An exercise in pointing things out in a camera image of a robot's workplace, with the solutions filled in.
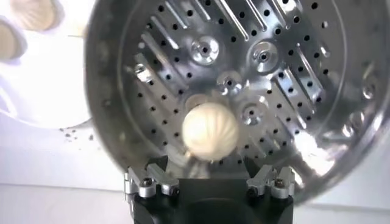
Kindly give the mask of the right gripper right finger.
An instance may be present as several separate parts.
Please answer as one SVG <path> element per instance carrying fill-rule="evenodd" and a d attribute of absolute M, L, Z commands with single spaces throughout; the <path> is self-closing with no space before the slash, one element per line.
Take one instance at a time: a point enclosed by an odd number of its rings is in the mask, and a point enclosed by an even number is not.
<path fill-rule="evenodd" d="M 267 192 L 271 197 L 287 199 L 295 191 L 295 174 L 289 167 L 282 167 L 279 171 L 271 165 L 263 165 L 253 178 L 246 181 L 248 194 L 252 198 L 263 196 Z"/>

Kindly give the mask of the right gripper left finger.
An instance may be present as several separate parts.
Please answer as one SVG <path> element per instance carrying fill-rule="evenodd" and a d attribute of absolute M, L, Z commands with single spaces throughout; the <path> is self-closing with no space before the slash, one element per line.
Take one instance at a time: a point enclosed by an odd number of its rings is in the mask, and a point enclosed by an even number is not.
<path fill-rule="evenodd" d="M 174 197 L 180 194 L 179 180 L 155 163 L 148 164 L 146 169 L 128 167 L 124 175 L 124 192 L 126 196 L 138 194 L 141 198 L 157 194 Z"/>

